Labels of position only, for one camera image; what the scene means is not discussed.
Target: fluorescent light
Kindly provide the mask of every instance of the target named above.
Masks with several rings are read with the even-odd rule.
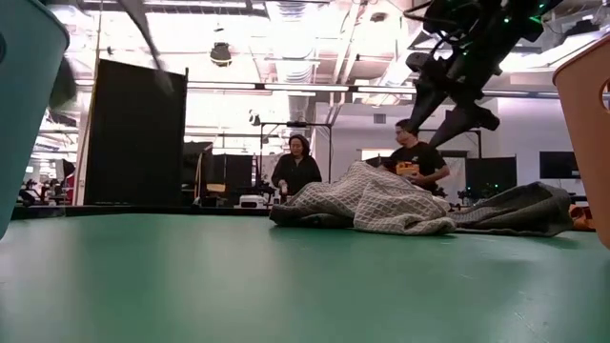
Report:
[[[203,90],[253,90],[255,84],[232,82],[189,82],[190,89]]]
[[[552,91],[539,91],[538,92],[539,96],[555,96],[555,97],[559,97],[559,94],[552,92]]]
[[[76,86],[93,86],[95,84],[94,80],[75,80]]]
[[[267,84],[265,89],[271,91],[347,91],[349,87],[339,85]]]
[[[528,91],[483,91],[486,96],[498,96],[498,95],[527,95]]]
[[[408,87],[358,87],[360,92],[383,93],[383,94],[415,94],[416,89]]]
[[[286,95],[290,96],[315,96],[313,91],[286,91]]]

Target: ceiling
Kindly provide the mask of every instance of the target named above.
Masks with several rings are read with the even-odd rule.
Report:
[[[66,5],[60,4],[51,10],[71,34],[67,56],[77,79],[87,81],[93,78],[100,18],[100,58],[153,66],[140,32],[114,1],[105,0],[102,11],[99,0],[64,2]],[[417,76],[410,73],[401,58],[409,51],[426,51],[434,45],[432,39],[413,45],[417,22],[402,16],[404,10],[420,2],[145,0],[145,8],[152,39],[165,68],[175,72],[184,72],[188,68],[189,79],[193,82],[404,86]],[[75,3],[78,6],[67,6]],[[609,10],[601,4],[601,0],[563,1],[543,18],[544,34],[540,39],[535,43],[519,42],[501,65],[505,73],[493,77],[485,89],[553,91],[553,70],[597,39],[596,36],[568,38],[559,45],[561,34],[585,17],[593,18],[604,29],[608,28]],[[210,59],[216,42],[230,45],[233,62],[228,68],[219,68]],[[439,54],[447,52],[441,49]],[[58,115],[73,120],[71,130],[76,129],[80,115],[87,113],[90,97],[80,96],[58,111]],[[400,117],[409,112],[407,105],[413,102],[408,96],[348,96],[335,123],[370,125],[370,117],[356,119],[346,115],[350,112],[372,115],[379,111],[377,106],[358,105],[357,102],[380,105],[386,104],[388,99],[392,104],[403,105],[383,106],[383,111],[389,113],[388,117],[394,114]],[[260,112],[266,121],[285,121],[301,116],[313,120],[315,115],[312,115],[318,108],[313,106],[307,110],[307,105],[324,103],[330,107],[330,101],[328,94],[299,97],[287,92],[194,91],[189,94],[187,103],[187,132],[194,130],[189,128],[198,128],[199,132],[254,134],[258,129],[248,124],[251,111]],[[366,111],[356,111],[356,106],[364,106]],[[53,125],[54,128],[67,126],[58,124],[56,120],[54,124],[44,125]],[[65,147],[67,143],[58,138],[57,144]]]

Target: person's hand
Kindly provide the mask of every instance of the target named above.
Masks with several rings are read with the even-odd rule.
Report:
[[[409,181],[411,181],[412,184],[418,185],[418,186],[423,186],[426,181],[426,177],[424,175],[420,174],[419,172],[414,172],[412,174],[408,174],[405,176],[407,177],[407,179]]]

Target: ceiling light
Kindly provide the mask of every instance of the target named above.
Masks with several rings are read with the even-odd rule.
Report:
[[[552,91],[539,91],[538,92],[539,96],[552,96],[552,97],[559,97],[559,94],[552,92]]]
[[[485,96],[527,95],[529,91],[484,91]]]
[[[290,96],[315,96],[313,91],[286,91],[286,95]]]
[[[338,85],[298,85],[298,84],[269,84],[265,85],[270,91],[347,91],[348,86]]]
[[[94,80],[75,80],[76,86],[93,86]]]
[[[190,89],[200,90],[253,90],[255,84],[232,82],[189,82]]]
[[[416,94],[416,89],[407,87],[358,87],[360,92],[383,93],[383,94]]]
[[[218,67],[229,67],[233,62],[231,52],[229,51],[229,43],[214,43],[210,51],[210,60]]]

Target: green table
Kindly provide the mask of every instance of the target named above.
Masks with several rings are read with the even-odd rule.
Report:
[[[553,239],[274,229],[261,217],[12,222],[0,342],[610,342],[610,252]]]

